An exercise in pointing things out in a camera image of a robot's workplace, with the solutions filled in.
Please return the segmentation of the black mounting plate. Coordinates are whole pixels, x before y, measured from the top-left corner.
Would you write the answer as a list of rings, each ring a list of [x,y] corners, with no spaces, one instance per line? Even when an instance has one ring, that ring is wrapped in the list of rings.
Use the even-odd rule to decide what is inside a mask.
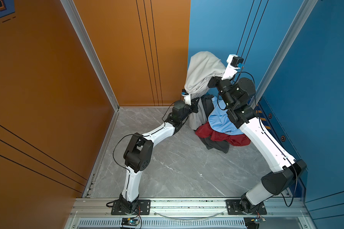
[[[150,209],[150,199],[138,199],[133,202],[118,199],[113,202],[111,214],[117,216],[140,214],[144,216],[150,214]]]
[[[225,203],[229,215],[267,215],[263,202],[258,205],[252,205],[245,199],[227,199]]]

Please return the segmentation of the light blue shirt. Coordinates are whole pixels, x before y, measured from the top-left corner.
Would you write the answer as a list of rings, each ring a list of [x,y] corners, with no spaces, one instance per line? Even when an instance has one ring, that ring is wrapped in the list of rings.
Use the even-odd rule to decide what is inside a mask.
[[[224,101],[218,100],[215,96],[211,100],[214,105],[214,110],[208,117],[211,128],[227,135],[242,135],[243,133],[229,120],[227,110],[222,110],[225,105]]]

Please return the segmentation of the aluminium corner post right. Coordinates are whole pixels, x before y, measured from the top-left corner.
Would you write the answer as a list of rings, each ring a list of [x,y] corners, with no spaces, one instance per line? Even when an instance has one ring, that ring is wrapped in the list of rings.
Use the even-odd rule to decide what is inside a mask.
[[[288,51],[290,50],[291,46],[296,40],[298,34],[300,33],[301,29],[306,23],[308,17],[310,16],[317,2],[317,0],[305,0],[302,2],[298,12],[296,13],[290,27],[288,28],[288,31],[286,32],[277,52],[275,53],[270,65],[268,66],[268,69],[266,70],[256,90],[255,101],[252,101],[249,104],[252,109],[255,109],[255,107],[257,106],[257,102],[263,96],[265,90],[267,89],[268,85],[273,79],[275,73],[277,72],[282,61],[284,60],[285,56],[287,55]]]

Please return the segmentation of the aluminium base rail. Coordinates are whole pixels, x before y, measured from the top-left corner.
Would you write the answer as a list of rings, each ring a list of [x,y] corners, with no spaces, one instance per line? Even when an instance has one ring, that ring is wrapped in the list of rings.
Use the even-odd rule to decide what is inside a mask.
[[[78,198],[66,229],[121,229],[122,218],[141,221],[138,229],[246,229],[244,218],[264,217],[260,229],[315,229],[299,198],[287,207],[283,198],[264,201],[267,215],[229,215],[225,201],[237,198],[141,198],[151,200],[149,215],[112,215],[113,198]]]

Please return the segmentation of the right small circuit board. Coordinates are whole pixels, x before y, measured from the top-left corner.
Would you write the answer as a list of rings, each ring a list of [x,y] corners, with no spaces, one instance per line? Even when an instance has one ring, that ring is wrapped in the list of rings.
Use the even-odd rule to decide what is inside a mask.
[[[259,229],[260,224],[266,222],[264,217],[244,218],[247,229]]]

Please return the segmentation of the aluminium corner post left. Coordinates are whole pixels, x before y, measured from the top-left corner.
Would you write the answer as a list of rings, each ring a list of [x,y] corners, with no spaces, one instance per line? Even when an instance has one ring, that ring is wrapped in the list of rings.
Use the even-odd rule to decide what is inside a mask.
[[[76,32],[77,37],[79,38],[84,51],[87,54],[87,57],[113,107],[113,109],[118,112],[119,104],[117,102],[116,96],[112,90],[110,82],[107,78],[107,75],[103,69],[103,66],[100,62],[100,59],[94,49],[92,41],[87,33],[87,30],[84,26],[84,23],[80,17],[80,14],[76,8],[74,1],[71,0],[61,0],[60,1],[66,14]]]

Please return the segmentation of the light grey cloth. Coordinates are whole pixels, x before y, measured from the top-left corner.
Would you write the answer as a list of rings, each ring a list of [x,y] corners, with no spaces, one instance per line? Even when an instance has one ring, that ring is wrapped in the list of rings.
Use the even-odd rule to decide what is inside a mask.
[[[198,52],[190,59],[184,89],[191,100],[205,95],[212,77],[222,77],[226,67],[221,60],[208,51]]]

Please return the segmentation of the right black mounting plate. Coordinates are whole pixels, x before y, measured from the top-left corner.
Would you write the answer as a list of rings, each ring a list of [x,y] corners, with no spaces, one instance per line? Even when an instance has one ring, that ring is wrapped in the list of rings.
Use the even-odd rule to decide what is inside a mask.
[[[225,203],[229,215],[267,215],[263,202],[258,205],[252,205],[245,199],[227,199]]]

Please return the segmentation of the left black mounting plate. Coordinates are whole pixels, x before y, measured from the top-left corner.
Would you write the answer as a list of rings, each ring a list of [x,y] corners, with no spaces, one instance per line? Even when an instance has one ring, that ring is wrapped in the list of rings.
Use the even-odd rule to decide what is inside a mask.
[[[150,209],[150,199],[138,199],[133,202],[118,199],[113,202],[111,214],[117,216],[140,214],[144,216],[150,214]]]

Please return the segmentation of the left green circuit board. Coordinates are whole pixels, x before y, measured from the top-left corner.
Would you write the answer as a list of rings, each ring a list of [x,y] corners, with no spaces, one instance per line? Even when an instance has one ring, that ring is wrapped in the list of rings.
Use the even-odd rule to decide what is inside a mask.
[[[141,227],[141,221],[136,218],[122,218],[121,229],[137,229]]]

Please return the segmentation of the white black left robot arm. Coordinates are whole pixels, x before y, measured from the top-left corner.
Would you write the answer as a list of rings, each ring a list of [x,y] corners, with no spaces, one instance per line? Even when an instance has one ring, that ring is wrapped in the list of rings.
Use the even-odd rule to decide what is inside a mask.
[[[126,213],[135,213],[138,208],[140,180],[142,172],[151,162],[153,148],[176,134],[191,113],[198,112],[198,102],[199,98],[192,99],[191,104],[178,100],[161,126],[145,134],[132,134],[123,156],[126,181],[119,196],[121,208]]]

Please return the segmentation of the aluminium corner post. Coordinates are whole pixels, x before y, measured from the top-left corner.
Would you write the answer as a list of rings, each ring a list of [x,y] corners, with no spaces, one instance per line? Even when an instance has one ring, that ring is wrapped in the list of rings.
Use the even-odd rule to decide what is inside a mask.
[[[92,41],[87,33],[87,30],[84,26],[84,23],[80,17],[80,14],[76,8],[74,1],[71,0],[61,0],[60,1],[66,14],[76,32],[77,37],[79,38],[84,51],[87,54],[87,57],[113,107],[113,109],[118,112],[119,104],[117,102],[116,96],[112,90],[110,82],[107,78],[107,75],[103,69],[103,66],[100,62],[100,59],[94,49]]]
[[[301,29],[306,23],[308,17],[310,16],[317,2],[317,0],[305,0],[302,2],[298,12],[296,13],[290,27],[288,28],[288,31],[286,32],[277,52],[275,53],[270,65],[268,66],[268,69],[266,70],[256,90],[255,101],[252,101],[249,104],[252,109],[255,109],[255,107],[257,106],[257,102],[263,96],[265,90],[267,89],[268,85],[273,79],[275,73],[277,72],[282,61],[284,60],[285,56],[287,55],[288,51],[290,50],[291,46],[296,40],[298,34],[300,33]]]

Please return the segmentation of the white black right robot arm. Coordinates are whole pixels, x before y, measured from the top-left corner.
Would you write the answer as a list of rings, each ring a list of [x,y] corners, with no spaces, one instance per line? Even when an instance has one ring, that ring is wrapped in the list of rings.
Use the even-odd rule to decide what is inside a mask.
[[[256,213],[263,201],[281,194],[291,185],[298,186],[307,165],[302,159],[296,160],[281,146],[265,129],[255,109],[249,106],[248,101],[256,99],[251,79],[241,78],[233,84],[228,79],[213,77],[208,87],[217,88],[230,122],[250,139],[270,167],[271,172],[241,196],[241,210],[245,214]]]

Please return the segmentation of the dark grey cloth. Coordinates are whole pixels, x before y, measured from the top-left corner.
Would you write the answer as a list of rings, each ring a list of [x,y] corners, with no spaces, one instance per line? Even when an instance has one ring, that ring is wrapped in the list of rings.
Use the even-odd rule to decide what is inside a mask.
[[[209,115],[214,110],[212,98],[215,98],[215,97],[213,95],[207,94],[207,95],[204,95],[200,98],[201,98],[201,102],[203,105],[205,117],[208,118]],[[206,148],[208,150],[211,150],[214,148],[214,149],[217,149],[219,151],[222,151],[225,154],[228,153],[228,151],[229,151],[229,143],[227,141],[220,141],[220,142],[213,141],[210,136],[206,137],[206,138],[200,137],[200,140],[202,141],[202,143],[206,146]]]

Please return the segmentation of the red cloth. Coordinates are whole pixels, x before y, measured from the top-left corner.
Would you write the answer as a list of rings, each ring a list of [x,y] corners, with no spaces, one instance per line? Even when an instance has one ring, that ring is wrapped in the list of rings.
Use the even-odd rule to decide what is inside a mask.
[[[208,122],[200,126],[195,131],[195,134],[200,138],[209,138],[214,142],[226,141],[236,147],[248,146],[251,143],[250,139],[245,134],[227,135],[225,133],[217,132],[211,128]]]

